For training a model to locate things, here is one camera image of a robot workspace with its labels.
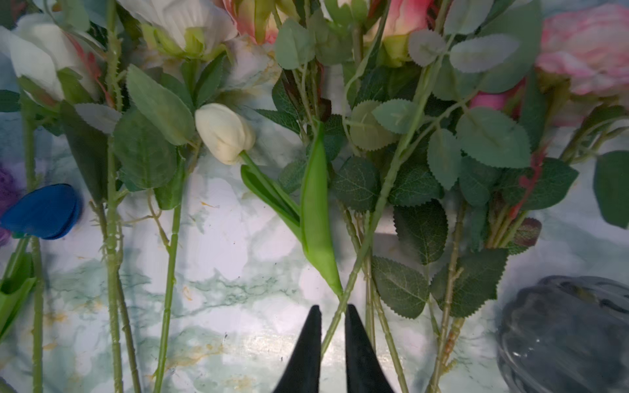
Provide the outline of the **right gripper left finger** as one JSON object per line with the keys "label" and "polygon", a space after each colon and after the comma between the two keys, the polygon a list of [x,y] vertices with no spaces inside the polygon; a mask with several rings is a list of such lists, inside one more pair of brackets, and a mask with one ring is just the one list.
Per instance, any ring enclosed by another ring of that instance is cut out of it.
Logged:
{"label": "right gripper left finger", "polygon": [[274,393],[319,392],[321,317],[319,306],[312,306]]}

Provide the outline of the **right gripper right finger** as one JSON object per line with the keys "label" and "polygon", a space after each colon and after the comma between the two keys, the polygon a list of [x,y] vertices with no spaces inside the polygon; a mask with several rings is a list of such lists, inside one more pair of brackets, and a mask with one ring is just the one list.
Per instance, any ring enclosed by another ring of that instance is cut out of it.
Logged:
{"label": "right gripper right finger", "polygon": [[393,393],[353,305],[348,305],[346,311],[345,352],[349,393]]}

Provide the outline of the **blue purple glass vase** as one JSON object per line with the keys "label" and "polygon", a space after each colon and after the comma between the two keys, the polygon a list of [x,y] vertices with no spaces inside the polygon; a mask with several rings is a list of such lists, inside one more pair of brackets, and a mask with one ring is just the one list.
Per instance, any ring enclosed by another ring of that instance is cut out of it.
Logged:
{"label": "blue purple glass vase", "polygon": [[11,173],[1,166],[0,170],[0,203],[1,203],[1,215],[13,205],[16,204],[20,197],[16,181]]}

